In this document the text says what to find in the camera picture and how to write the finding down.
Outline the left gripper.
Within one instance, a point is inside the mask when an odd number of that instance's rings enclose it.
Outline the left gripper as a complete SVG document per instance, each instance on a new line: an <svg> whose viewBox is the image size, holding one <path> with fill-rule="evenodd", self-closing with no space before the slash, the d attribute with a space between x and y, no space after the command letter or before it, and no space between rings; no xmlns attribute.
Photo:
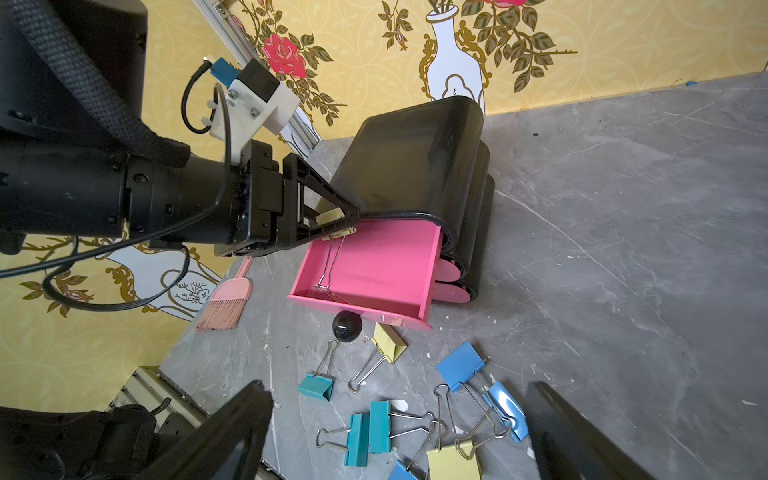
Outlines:
<svg viewBox="0 0 768 480"><path fill-rule="evenodd" d="M302 157L287 155L281 173L270 145L252 140L244 153L229 167L196 156L182 168L130 161L124 200L130 237L146 235L158 250L197 243L213 245L218 256L265 256L356 228L359 208ZM336 207L345 220L316 223Z"/></svg>

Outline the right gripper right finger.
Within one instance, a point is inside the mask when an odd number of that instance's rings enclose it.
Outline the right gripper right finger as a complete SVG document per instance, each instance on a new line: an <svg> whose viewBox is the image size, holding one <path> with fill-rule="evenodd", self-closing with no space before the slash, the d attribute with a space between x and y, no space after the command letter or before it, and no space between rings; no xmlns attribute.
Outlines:
<svg viewBox="0 0 768 480"><path fill-rule="evenodd" d="M542 479L652 477L544 382L528 384L525 416Z"/></svg>

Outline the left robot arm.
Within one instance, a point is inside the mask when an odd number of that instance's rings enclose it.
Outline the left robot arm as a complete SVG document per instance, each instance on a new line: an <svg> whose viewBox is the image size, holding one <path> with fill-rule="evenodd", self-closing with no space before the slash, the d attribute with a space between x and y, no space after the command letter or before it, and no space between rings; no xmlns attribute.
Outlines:
<svg viewBox="0 0 768 480"><path fill-rule="evenodd" d="M139 1L1 5L1 250L29 235L263 256L354 228L358 208L298 154L256 140L301 130L298 98L259 61L205 61L201 132L221 160L141 121L148 12Z"/></svg>

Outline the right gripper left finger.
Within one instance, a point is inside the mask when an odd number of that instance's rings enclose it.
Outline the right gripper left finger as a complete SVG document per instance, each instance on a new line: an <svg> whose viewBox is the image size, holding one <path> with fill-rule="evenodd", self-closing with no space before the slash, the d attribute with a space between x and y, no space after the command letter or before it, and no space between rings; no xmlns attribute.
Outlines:
<svg viewBox="0 0 768 480"><path fill-rule="evenodd" d="M272 394L254 380L137 477L255 479L272 412Z"/></svg>

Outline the yellow binder clip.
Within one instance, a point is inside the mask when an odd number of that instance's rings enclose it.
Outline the yellow binder clip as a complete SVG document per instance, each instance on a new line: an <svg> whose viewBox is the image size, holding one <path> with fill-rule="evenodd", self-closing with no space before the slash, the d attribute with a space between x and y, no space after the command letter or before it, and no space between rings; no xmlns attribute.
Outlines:
<svg viewBox="0 0 768 480"><path fill-rule="evenodd" d="M336 207L318 214L315 218L315 221L319 226L328 226L331 223L345 219L346 215L344 214L343 210L340 207ZM357 229L354 226L349 226L322 237L322 240L328 243L328 249L323 272L320 276L320 279L316 283L315 288L320 293L327 295L333 301L346 303L346 300L335 294L331 289L332 274L338 260L339 253L343 248L345 238L349 235L355 234L356 232Z"/></svg>
<svg viewBox="0 0 768 480"><path fill-rule="evenodd" d="M435 447L427 452L429 478L435 480L481 480L482 472L474 454L474 442L461 439L452 423L450 388L439 384L433 389L437 399Z"/></svg>
<svg viewBox="0 0 768 480"><path fill-rule="evenodd" d="M372 373L385 362L395 363L407 349L408 345L397 331L386 324L377 324L374 329L374 351L369 355L365 364L347 382L348 390L356 394Z"/></svg>

